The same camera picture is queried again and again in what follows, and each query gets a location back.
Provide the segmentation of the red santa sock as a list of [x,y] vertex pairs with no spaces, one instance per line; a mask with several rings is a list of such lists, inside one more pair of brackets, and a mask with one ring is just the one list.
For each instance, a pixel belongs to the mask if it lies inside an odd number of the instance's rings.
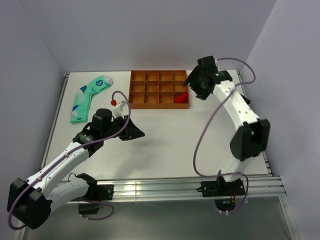
[[181,93],[179,96],[174,98],[175,104],[186,104],[188,103],[188,94],[186,92]]

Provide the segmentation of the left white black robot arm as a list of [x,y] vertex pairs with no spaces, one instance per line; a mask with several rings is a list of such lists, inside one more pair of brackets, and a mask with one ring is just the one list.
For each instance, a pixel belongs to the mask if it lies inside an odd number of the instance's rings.
[[75,135],[67,148],[50,164],[26,180],[17,178],[11,183],[7,202],[9,227],[13,230],[21,229],[12,224],[12,218],[15,217],[24,227],[34,230],[53,211],[71,200],[79,199],[99,208],[102,205],[98,199],[100,189],[93,177],[81,173],[65,184],[60,184],[61,180],[92,157],[105,141],[113,138],[130,141],[144,136],[145,133],[132,122],[130,114],[98,109],[91,122]]

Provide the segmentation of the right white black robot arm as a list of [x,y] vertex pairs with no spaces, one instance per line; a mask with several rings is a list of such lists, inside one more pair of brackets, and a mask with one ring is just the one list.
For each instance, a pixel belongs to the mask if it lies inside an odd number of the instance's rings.
[[249,163],[266,150],[271,124],[251,109],[237,90],[241,84],[235,83],[228,71],[221,70],[218,60],[213,56],[198,59],[183,85],[190,86],[200,100],[206,100],[211,94],[220,100],[205,130],[221,108],[226,110],[233,122],[235,134],[229,143],[231,157],[216,175],[217,191],[227,195],[234,188],[233,182],[241,178]]

